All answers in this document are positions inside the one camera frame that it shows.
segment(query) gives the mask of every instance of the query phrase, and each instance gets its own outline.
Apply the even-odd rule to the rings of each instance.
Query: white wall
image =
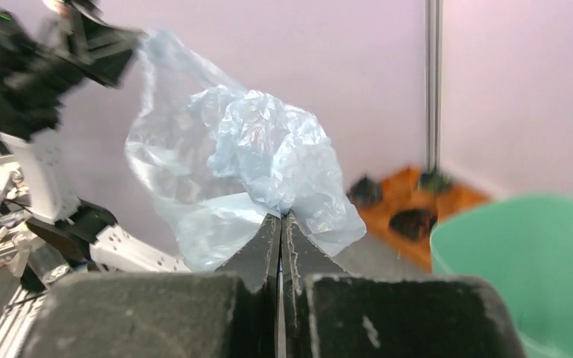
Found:
[[[425,2],[417,0],[100,0],[108,22],[175,31],[247,87],[314,112],[345,183],[425,161]],[[41,0],[0,0],[30,29]],[[173,251],[172,234],[132,178],[123,148],[139,110],[140,69],[121,91],[71,95],[63,142],[80,193],[129,231]]]
[[[447,0],[442,167],[494,195],[573,195],[573,1]]]

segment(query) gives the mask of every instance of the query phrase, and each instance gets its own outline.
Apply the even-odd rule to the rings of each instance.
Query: trash can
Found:
[[[573,358],[573,200],[531,195],[437,226],[434,274],[475,274],[500,293],[529,358]]]

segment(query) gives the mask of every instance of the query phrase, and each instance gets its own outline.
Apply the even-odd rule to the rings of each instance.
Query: plastic bag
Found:
[[[151,34],[140,59],[143,110],[126,155],[190,269],[221,265],[267,213],[293,209],[331,256],[365,234],[314,115],[248,91],[169,31]]]

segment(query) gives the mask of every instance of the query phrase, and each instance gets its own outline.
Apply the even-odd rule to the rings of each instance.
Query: metal post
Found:
[[[430,171],[439,167],[440,63],[442,53],[442,0],[425,0],[427,8],[427,162]]]

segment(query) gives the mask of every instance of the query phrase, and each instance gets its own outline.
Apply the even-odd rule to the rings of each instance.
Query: orange mat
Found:
[[[381,182],[383,202],[368,208],[357,208],[368,232],[396,248],[400,255],[425,271],[431,271],[429,236],[414,242],[389,228],[389,220],[402,210],[430,208],[438,212],[438,222],[488,201],[485,195],[453,185],[447,192],[434,196],[416,189],[420,170],[406,168]]]

